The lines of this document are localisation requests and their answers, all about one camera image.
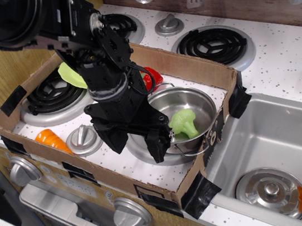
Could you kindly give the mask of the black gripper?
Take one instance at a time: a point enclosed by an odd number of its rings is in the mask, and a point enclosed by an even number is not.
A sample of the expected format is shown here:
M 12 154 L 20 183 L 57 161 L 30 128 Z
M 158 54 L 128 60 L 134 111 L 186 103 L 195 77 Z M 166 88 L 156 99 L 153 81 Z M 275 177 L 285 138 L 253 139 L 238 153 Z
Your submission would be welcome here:
M 108 100 L 95 99 L 84 108 L 93 126 L 114 152 L 121 154 L 130 133 L 144 136 L 155 163 L 162 163 L 170 148 L 168 118 L 150 106 L 145 85 L 131 86 Z

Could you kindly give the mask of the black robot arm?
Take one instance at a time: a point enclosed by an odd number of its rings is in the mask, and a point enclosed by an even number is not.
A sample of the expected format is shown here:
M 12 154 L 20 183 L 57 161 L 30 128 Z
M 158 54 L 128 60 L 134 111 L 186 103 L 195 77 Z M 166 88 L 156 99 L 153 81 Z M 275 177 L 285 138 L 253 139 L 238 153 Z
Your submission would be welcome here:
M 142 135 L 157 163 L 170 147 L 168 118 L 148 102 L 151 90 L 133 49 L 86 0 L 0 0 L 0 50 L 54 50 L 86 82 L 85 107 L 102 140 L 120 153 L 129 134 Z

